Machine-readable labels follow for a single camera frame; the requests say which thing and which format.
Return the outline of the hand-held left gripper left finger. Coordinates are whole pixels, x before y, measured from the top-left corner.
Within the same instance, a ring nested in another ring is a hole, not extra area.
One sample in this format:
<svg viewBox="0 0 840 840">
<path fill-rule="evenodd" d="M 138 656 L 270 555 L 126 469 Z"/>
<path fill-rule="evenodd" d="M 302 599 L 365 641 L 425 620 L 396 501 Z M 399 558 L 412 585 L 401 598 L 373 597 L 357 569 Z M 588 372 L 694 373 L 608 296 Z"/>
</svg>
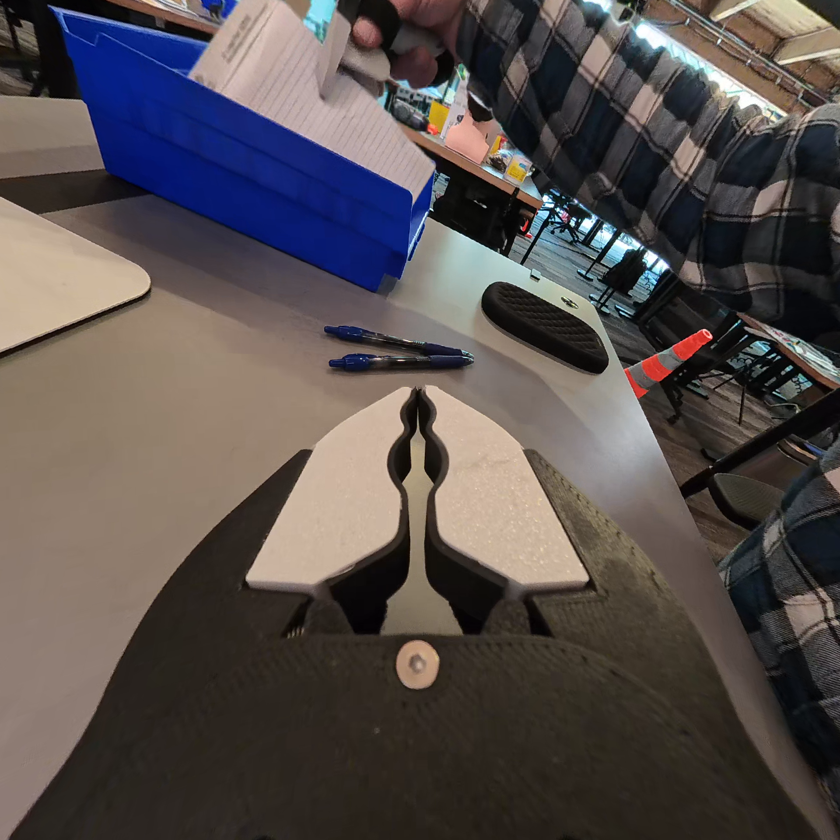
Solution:
<svg viewBox="0 0 840 840">
<path fill-rule="evenodd" d="M 402 386 L 325 434 L 248 570 L 256 590 L 319 595 L 396 543 L 407 513 L 417 390 Z"/>
</svg>

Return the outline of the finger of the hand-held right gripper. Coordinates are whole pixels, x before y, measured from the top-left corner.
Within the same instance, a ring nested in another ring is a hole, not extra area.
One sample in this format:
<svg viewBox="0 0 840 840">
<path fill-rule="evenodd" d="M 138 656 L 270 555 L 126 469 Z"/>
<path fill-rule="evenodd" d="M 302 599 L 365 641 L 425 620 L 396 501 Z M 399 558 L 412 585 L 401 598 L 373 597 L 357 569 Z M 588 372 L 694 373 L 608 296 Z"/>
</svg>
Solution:
<svg viewBox="0 0 840 840">
<path fill-rule="evenodd" d="M 336 7 L 332 12 L 318 58 L 318 92 L 327 100 L 334 89 L 339 73 L 358 70 L 357 50 L 353 46 L 352 31 L 359 16 L 359 7 Z"/>
</svg>

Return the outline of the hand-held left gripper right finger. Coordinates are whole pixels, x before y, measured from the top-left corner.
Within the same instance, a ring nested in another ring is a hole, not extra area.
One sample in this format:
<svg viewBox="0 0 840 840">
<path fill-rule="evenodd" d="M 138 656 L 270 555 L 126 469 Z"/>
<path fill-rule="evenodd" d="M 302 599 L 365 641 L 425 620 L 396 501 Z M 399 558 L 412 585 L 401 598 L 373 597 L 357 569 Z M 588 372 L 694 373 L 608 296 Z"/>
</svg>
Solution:
<svg viewBox="0 0 840 840">
<path fill-rule="evenodd" d="M 439 455 L 433 535 L 506 596 L 578 592 L 590 581 L 519 441 L 435 385 L 423 390 L 427 452 Z"/>
</svg>

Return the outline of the white lined notepad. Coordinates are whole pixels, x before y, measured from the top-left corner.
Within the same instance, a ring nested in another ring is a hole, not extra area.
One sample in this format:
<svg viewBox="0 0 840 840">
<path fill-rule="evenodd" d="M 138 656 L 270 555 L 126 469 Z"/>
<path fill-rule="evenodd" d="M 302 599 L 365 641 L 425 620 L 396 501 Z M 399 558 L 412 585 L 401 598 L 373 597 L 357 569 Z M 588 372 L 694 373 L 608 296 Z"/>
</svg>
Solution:
<svg viewBox="0 0 840 840">
<path fill-rule="evenodd" d="M 319 95 L 322 42 L 298 2 L 238 2 L 188 77 L 279 126 L 420 197 L 433 163 L 378 102 L 383 86 L 340 72 Z"/>
</svg>

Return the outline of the blue pen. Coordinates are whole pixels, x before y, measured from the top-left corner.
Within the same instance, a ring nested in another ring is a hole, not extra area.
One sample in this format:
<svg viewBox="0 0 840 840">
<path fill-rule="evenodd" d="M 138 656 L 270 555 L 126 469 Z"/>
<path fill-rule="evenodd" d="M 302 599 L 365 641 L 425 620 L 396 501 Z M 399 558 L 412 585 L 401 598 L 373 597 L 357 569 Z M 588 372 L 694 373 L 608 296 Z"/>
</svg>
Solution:
<svg viewBox="0 0 840 840">
<path fill-rule="evenodd" d="M 399 338 L 386 333 L 370 331 L 350 325 L 340 325 L 338 327 L 327 325 L 323 328 L 323 331 L 344 342 L 368 343 L 376 346 L 413 351 L 426 356 L 442 355 L 462 357 L 469 362 L 475 360 L 473 354 L 465 350 L 438 343 Z"/>
<path fill-rule="evenodd" d="M 377 355 L 349 353 L 340 359 L 330 360 L 329 367 L 347 372 L 461 370 L 474 363 L 470 355 Z"/>
</svg>

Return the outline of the blue plastic bin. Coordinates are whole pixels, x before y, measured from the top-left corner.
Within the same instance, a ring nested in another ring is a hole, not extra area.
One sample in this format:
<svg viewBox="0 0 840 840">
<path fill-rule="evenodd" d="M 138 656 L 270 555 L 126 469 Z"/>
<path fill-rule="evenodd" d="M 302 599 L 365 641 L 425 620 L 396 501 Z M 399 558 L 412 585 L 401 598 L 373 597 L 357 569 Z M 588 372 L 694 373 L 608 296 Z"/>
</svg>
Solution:
<svg viewBox="0 0 840 840">
<path fill-rule="evenodd" d="M 370 291 L 402 276 L 434 170 L 414 201 L 191 80 L 209 43 L 51 10 L 108 173 Z"/>
</svg>

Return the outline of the person's right forearm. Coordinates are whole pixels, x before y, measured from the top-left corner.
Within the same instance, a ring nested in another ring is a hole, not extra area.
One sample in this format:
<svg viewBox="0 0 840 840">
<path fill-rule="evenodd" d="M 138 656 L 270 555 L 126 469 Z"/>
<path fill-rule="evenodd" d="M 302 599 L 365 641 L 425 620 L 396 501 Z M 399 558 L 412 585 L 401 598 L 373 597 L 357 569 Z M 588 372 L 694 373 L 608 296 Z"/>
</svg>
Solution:
<svg viewBox="0 0 840 840">
<path fill-rule="evenodd" d="M 587 2 L 468 2 L 456 44 L 565 194 L 726 308 L 838 333 L 838 104 L 771 122 Z"/>
</svg>

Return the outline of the grey desk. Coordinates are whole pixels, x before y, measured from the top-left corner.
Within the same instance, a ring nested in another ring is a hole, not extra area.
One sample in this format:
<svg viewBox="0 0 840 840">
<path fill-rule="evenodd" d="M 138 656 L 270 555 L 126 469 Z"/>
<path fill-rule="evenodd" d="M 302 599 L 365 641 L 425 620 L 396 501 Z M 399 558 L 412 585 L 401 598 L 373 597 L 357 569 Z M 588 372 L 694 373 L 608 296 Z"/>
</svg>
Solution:
<svg viewBox="0 0 840 840">
<path fill-rule="evenodd" d="M 2 359 L 2 838 L 89 723 L 143 614 L 225 515 L 407 375 L 341 375 L 325 324 L 468 346 L 437 385 L 540 452 L 653 561 L 764 761 L 837 832 L 613 350 L 573 371 L 480 310 L 502 280 L 605 336 L 589 302 L 426 224 L 402 279 L 360 289 L 110 180 L 83 102 L 2 97 L 2 195 L 143 268 L 148 297 Z"/>
</svg>

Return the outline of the person's right hand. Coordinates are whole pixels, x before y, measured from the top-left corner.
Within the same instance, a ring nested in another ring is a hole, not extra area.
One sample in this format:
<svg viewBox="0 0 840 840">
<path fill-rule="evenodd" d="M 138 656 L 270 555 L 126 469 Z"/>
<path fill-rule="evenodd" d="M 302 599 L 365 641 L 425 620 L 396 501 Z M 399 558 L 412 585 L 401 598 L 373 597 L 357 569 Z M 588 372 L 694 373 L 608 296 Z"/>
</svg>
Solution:
<svg viewBox="0 0 840 840">
<path fill-rule="evenodd" d="M 417 28 L 431 31 L 449 54 L 459 63 L 457 36 L 466 11 L 466 1 L 408 1 L 395 2 L 401 19 Z M 430 87 L 438 73 L 437 59 L 423 45 L 397 57 L 393 76 L 411 88 Z"/>
</svg>

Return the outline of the black wrist rest pad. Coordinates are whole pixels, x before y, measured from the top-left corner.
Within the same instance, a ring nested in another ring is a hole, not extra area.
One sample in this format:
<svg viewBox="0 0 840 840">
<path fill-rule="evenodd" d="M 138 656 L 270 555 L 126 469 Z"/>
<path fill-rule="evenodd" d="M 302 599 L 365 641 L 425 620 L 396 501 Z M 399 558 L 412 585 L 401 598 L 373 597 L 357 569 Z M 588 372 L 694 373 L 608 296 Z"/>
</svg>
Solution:
<svg viewBox="0 0 840 840">
<path fill-rule="evenodd" d="M 592 326 L 528 290 L 494 282 L 484 290 L 480 306 L 501 331 L 556 361 L 591 375 L 609 365 L 604 342 Z"/>
</svg>

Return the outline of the orange traffic cone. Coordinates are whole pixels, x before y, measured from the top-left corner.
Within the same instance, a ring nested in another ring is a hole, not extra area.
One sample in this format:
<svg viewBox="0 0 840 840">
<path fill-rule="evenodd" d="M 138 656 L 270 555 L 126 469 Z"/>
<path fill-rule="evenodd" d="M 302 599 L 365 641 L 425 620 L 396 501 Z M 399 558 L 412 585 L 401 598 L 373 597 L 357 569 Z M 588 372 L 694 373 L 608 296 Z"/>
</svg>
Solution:
<svg viewBox="0 0 840 840">
<path fill-rule="evenodd" d="M 712 333 L 701 329 L 666 350 L 626 367 L 624 373 L 636 398 L 647 394 L 710 341 Z"/>
</svg>

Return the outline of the black metal bar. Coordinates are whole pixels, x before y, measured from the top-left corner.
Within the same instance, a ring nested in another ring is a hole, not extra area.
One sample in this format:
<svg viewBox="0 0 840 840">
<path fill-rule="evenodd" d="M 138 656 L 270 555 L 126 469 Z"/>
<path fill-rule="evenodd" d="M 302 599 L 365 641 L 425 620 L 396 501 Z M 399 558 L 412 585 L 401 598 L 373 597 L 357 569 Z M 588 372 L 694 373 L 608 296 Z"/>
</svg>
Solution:
<svg viewBox="0 0 840 840">
<path fill-rule="evenodd" d="M 821 397 L 791 418 L 779 425 L 769 427 L 751 437 L 746 443 L 712 461 L 699 473 L 688 478 L 679 486 L 680 495 L 688 498 L 709 487 L 712 477 L 720 473 L 732 473 L 735 468 L 749 462 L 765 450 L 791 436 L 810 438 L 839 421 L 839 390 L 835 389 Z"/>
</svg>

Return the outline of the person's plaid shirt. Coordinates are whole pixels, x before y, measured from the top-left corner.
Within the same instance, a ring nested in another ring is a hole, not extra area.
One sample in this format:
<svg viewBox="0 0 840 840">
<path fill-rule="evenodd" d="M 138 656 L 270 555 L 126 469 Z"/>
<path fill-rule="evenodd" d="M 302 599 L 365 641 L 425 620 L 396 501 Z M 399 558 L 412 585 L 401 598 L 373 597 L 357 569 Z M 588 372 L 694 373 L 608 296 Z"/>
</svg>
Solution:
<svg viewBox="0 0 840 840">
<path fill-rule="evenodd" d="M 791 735 L 839 806 L 839 444 L 718 572 Z"/>
</svg>

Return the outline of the white stand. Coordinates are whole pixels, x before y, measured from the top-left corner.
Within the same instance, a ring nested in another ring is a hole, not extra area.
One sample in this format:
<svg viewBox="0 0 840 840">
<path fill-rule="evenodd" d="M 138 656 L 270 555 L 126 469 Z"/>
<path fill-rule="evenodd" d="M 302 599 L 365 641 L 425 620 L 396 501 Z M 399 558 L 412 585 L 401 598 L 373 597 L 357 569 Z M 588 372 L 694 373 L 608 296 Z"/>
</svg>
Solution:
<svg viewBox="0 0 840 840">
<path fill-rule="evenodd" d="M 129 305 L 151 290 L 133 262 L 1 200 L 1 353 Z"/>
</svg>

